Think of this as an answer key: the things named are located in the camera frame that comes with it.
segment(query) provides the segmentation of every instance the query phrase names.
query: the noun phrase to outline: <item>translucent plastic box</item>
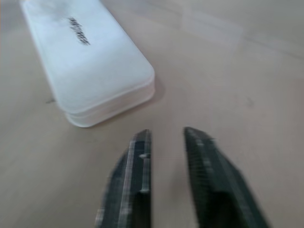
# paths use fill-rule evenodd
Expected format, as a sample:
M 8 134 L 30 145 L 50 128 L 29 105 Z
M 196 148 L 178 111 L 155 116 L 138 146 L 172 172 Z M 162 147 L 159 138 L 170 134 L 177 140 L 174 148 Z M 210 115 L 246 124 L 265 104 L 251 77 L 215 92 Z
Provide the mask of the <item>translucent plastic box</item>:
M 154 94 L 154 69 L 98 0 L 24 0 L 50 87 L 68 120 L 89 127 Z

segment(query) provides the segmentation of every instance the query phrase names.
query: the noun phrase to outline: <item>white plastic case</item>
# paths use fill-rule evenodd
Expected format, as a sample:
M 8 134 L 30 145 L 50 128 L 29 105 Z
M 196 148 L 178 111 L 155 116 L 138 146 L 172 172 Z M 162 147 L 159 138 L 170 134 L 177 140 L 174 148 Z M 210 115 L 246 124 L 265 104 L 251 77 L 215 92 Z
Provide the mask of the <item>white plastic case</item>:
M 24 0 L 58 106 L 89 127 L 154 94 L 154 69 L 98 0 Z

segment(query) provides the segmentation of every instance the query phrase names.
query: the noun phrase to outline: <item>black mark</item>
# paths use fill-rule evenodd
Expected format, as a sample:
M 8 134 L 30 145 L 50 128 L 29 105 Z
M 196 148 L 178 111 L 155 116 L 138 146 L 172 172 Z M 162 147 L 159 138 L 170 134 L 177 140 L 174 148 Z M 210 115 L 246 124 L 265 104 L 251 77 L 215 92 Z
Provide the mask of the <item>black mark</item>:
M 76 33 L 77 38 L 83 45 L 90 45 L 89 41 L 87 40 L 84 32 L 82 31 L 81 27 L 75 18 L 68 18 L 70 21 L 71 29 Z

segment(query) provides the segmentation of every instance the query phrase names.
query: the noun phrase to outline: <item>beige table surface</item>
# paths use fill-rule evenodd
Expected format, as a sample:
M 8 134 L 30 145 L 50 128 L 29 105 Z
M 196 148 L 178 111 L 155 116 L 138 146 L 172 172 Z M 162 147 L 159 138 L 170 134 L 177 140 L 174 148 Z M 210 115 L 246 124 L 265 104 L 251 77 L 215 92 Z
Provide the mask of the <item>beige table surface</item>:
M 53 102 L 15 0 L 1 1 L 0 227 L 92 227 L 132 135 L 153 132 L 153 223 L 197 227 L 182 128 L 217 139 L 275 228 L 304 227 L 304 1 L 106 0 L 153 65 L 148 103 L 90 129 Z

